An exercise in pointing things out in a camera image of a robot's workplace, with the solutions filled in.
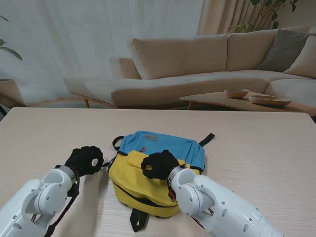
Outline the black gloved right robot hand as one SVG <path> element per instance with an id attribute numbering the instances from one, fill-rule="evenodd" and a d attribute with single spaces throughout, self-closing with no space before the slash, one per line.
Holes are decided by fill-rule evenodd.
<path id="1" fill-rule="evenodd" d="M 159 180 L 166 180 L 171 171 L 178 166 L 187 168 L 184 164 L 180 165 L 179 161 L 169 150 L 150 154 L 141 163 L 141 169 L 147 178 Z"/>

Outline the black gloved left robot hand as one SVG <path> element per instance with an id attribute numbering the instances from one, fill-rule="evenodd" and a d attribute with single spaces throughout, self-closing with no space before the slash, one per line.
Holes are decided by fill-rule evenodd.
<path id="1" fill-rule="evenodd" d="M 72 151 L 70 157 L 65 162 L 65 166 L 75 171 L 79 177 L 82 177 L 98 172 L 103 162 L 103 153 L 98 147 L 84 146 Z"/>

